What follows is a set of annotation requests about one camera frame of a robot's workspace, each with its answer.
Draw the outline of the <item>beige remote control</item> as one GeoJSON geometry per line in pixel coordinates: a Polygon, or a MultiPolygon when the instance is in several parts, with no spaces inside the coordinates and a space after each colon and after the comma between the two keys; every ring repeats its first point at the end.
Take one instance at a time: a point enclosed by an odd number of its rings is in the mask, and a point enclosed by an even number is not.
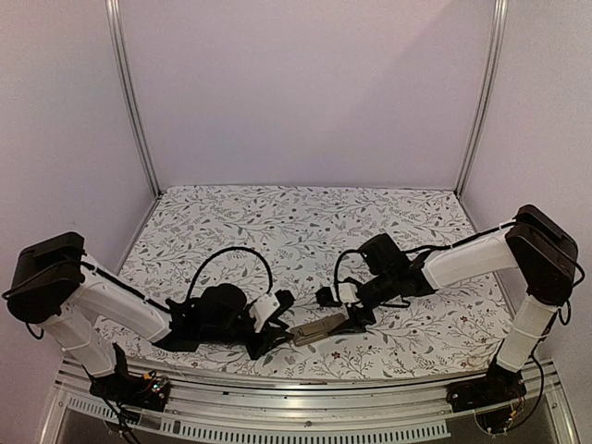
{"type": "Polygon", "coordinates": [[[290,329],[292,342],[295,346],[305,346],[328,338],[333,329],[346,320],[344,314],[332,314],[321,319],[302,324],[290,329]]]}

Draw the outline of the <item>beige battery cover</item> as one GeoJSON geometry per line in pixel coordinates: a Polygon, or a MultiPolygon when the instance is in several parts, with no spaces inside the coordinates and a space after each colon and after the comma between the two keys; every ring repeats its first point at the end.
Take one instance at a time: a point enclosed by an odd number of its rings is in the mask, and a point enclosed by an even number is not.
{"type": "Polygon", "coordinates": [[[346,320],[344,314],[332,314],[300,327],[302,336],[313,336],[330,332],[346,320]]]}

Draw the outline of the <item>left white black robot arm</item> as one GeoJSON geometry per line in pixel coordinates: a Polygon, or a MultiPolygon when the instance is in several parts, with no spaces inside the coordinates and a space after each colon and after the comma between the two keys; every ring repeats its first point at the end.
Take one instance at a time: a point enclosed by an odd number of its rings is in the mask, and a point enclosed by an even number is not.
{"type": "Polygon", "coordinates": [[[18,321],[49,334],[117,401],[137,394],[124,371],[125,353],[98,334],[93,312],[135,332],[165,352],[193,353],[203,344],[242,346],[257,360],[293,336],[280,317],[291,308],[290,291],[268,290],[249,302],[232,284],[207,288],[182,302],[156,302],[104,269],[73,231],[23,249],[3,295],[18,321]]]}

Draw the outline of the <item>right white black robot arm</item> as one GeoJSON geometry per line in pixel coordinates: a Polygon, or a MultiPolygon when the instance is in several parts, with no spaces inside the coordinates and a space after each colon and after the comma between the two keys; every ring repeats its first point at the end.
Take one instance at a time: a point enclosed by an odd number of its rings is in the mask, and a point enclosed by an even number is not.
{"type": "Polygon", "coordinates": [[[520,372],[536,346],[549,334],[560,309],[585,278],[575,240],[532,204],[495,228],[451,245],[403,251],[386,233],[355,249],[372,279],[358,283],[333,279],[331,298],[346,308],[336,334],[363,333],[376,321],[375,309],[399,297],[424,297],[500,270],[520,272],[526,295],[487,372],[471,391],[487,403],[505,395],[523,396],[520,372]]]}

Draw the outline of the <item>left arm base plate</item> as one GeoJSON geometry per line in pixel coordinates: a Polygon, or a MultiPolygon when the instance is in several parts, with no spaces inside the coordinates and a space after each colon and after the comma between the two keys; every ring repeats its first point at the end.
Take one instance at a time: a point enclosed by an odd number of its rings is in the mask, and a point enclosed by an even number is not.
{"type": "Polygon", "coordinates": [[[90,376],[90,393],[107,401],[163,412],[170,394],[170,380],[151,372],[144,376],[114,373],[109,376],[90,376]]]}

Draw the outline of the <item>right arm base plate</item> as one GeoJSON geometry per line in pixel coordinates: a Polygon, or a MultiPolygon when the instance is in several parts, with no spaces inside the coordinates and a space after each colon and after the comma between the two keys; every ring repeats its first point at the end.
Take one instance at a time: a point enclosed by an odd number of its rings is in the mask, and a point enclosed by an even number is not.
{"type": "Polygon", "coordinates": [[[446,391],[446,402],[455,413],[517,400],[526,395],[524,382],[517,375],[485,375],[451,383],[446,391]]]}

